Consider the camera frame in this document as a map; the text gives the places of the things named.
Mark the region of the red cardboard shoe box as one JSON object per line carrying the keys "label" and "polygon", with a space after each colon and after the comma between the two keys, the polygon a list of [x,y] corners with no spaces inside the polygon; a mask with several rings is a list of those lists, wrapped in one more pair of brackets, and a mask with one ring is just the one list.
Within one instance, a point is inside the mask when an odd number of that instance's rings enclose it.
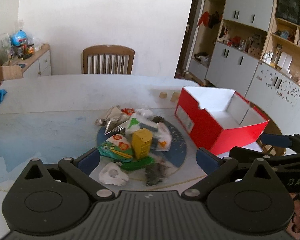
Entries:
{"label": "red cardboard shoe box", "polygon": [[183,87],[175,116],[197,146],[214,155],[254,143],[269,118],[233,89]]}

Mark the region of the large white wall cabinet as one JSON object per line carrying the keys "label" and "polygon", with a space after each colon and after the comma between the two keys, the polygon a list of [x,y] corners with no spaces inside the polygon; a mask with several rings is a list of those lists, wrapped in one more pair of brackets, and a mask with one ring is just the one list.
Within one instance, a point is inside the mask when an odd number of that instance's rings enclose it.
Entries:
{"label": "large white wall cabinet", "polygon": [[300,133],[300,0],[205,0],[188,70]]}

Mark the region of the green embroidered sachet charm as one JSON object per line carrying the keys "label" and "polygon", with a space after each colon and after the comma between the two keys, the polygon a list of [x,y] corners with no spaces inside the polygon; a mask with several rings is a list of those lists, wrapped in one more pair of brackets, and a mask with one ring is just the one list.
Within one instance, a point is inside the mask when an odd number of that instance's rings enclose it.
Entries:
{"label": "green embroidered sachet charm", "polygon": [[134,157],[129,141],[121,134],[112,135],[97,148],[100,155],[121,163],[128,163]]}

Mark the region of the white sideboard cabinet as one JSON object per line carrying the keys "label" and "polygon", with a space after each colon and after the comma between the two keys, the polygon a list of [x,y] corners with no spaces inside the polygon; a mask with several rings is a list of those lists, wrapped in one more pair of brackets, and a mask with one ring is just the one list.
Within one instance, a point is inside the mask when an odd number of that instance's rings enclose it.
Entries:
{"label": "white sideboard cabinet", "polygon": [[41,49],[28,59],[22,60],[15,57],[8,66],[11,65],[21,66],[23,78],[51,76],[50,45],[43,44]]}

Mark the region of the wooden slat-back chair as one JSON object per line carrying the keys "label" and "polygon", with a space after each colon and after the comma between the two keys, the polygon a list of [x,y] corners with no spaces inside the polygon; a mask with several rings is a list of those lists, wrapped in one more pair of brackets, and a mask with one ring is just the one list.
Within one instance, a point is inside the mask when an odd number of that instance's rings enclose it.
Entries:
{"label": "wooden slat-back chair", "polygon": [[135,51],[124,46],[91,46],[83,50],[82,73],[130,75],[134,56]]}

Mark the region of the dark fuzzy clump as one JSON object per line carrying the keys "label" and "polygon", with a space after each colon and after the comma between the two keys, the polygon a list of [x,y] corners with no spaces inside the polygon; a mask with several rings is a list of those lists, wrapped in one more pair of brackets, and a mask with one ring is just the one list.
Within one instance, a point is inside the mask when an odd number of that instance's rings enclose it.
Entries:
{"label": "dark fuzzy clump", "polygon": [[164,163],[152,163],[145,168],[146,185],[158,185],[166,177],[168,166]]}

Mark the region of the rectangular beige wooden block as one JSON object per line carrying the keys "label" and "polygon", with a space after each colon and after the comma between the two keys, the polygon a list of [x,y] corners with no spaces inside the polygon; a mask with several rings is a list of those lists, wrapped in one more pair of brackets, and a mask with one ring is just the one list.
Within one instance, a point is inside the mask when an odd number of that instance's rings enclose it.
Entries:
{"label": "rectangular beige wooden block", "polygon": [[171,102],[177,102],[180,97],[180,92],[173,92],[170,101]]}

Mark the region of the clear crinkled plastic wrap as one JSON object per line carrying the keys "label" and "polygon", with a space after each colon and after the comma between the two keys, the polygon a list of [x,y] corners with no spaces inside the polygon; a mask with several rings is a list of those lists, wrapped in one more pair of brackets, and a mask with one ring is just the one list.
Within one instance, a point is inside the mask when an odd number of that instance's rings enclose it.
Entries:
{"label": "clear crinkled plastic wrap", "polygon": [[149,118],[151,118],[153,116],[153,112],[149,108],[147,108],[147,107],[146,108],[136,108],[135,112],[138,115],[140,115],[140,116],[142,116],[142,117],[144,117],[146,119],[149,119]]}

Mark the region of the round beige wooden block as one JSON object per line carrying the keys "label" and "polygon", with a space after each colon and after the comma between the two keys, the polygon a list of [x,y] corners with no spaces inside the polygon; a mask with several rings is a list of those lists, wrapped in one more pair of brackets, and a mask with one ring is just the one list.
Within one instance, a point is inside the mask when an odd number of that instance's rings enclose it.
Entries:
{"label": "round beige wooden block", "polygon": [[166,93],[166,92],[161,92],[161,93],[159,94],[159,98],[161,98],[161,99],[166,99],[166,98],[167,98],[167,93]]}

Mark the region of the green leaf shaped item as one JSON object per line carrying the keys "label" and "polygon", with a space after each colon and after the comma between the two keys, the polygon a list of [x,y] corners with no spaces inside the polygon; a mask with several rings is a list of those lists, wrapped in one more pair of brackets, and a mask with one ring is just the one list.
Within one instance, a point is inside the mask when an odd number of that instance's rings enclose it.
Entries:
{"label": "green leaf shaped item", "polygon": [[135,171],[145,168],[146,166],[151,165],[153,163],[155,163],[154,158],[147,156],[145,158],[133,160],[128,163],[121,163],[120,167],[125,171]]}

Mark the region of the yellow small carton box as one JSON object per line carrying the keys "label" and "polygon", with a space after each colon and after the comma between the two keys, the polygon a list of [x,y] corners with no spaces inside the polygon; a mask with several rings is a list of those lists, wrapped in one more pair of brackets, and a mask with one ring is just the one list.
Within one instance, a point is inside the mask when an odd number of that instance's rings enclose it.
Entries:
{"label": "yellow small carton box", "polygon": [[132,134],[132,148],[137,160],[147,157],[151,149],[152,138],[152,132],[146,128]]}

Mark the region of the white plastic printed bag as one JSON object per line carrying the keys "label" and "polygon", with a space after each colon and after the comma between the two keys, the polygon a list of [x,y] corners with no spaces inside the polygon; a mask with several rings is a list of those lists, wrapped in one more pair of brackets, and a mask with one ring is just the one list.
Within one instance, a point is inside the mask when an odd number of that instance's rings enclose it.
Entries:
{"label": "white plastic printed bag", "polygon": [[168,127],[163,123],[155,123],[146,119],[145,117],[132,114],[130,119],[125,124],[125,136],[131,141],[132,134],[142,128],[148,129],[153,135],[153,142],[151,145],[152,150],[167,152],[170,150],[172,143],[172,136]]}

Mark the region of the cardboard box on sideboard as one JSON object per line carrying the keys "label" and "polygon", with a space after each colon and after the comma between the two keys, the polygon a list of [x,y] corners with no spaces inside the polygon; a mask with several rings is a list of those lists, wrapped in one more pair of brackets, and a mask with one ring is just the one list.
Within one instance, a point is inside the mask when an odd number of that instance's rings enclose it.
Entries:
{"label": "cardboard box on sideboard", "polygon": [[0,80],[14,80],[22,79],[23,71],[21,66],[11,65],[11,66],[0,66]]}

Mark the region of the red orange plush toy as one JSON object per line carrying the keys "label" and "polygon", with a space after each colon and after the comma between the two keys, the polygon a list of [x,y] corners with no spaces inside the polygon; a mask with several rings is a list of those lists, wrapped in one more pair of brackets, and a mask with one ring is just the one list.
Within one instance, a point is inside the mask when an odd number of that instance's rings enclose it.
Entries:
{"label": "red orange plush toy", "polygon": [[124,108],[121,109],[121,112],[126,115],[132,115],[133,113],[135,113],[135,110],[133,108]]}

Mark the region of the silver foil snack bag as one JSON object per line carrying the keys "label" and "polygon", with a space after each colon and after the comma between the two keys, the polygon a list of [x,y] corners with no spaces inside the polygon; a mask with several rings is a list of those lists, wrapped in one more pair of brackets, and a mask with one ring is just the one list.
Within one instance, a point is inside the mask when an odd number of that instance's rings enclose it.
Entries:
{"label": "silver foil snack bag", "polygon": [[107,110],[104,117],[96,119],[95,125],[104,127],[104,134],[108,134],[111,133],[113,129],[117,128],[117,126],[129,119],[130,116],[128,114],[121,111],[118,106],[114,106]]}

